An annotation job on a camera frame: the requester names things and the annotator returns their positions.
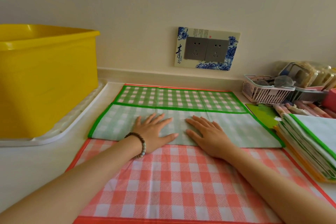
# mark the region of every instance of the white tray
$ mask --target white tray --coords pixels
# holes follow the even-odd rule
[[[88,109],[99,99],[107,87],[107,81],[98,80],[98,88],[83,99],[74,109],[64,116],[54,127],[42,136],[34,138],[1,138],[0,147],[37,146],[52,143],[63,136],[83,117]]]

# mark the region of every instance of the outlet cover plate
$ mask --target outlet cover plate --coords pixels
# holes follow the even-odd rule
[[[226,50],[224,62],[185,59],[184,55],[188,37],[199,37],[209,40],[219,39],[229,41],[229,46]],[[237,49],[239,37],[240,33],[237,32],[179,27],[175,51],[175,66],[229,71]]]
[[[229,40],[209,39],[204,61],[225,62]]]
[[[185,42],[184,59],[204,60],[208,38],[188,36]]]

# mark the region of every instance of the electrical outlet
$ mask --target electrical outlet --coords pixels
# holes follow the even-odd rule
[[[228,40],[209,39],[204,60],[224,63],[228,46]]]
[[[204,60],[207,51],[208,38],[187,37],[185,43],[185,59]]]

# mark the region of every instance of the white countertop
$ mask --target white countertop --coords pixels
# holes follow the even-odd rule
[[[0,212],[64,173],[86,140],[94,121],[122,86],[122,83],[108,83],[98,101],[56,142],[41,146],[0,148]],[[241,93],[235,94],[243,103],[248,103]],[[318,184],[336,201],[336,184]]]

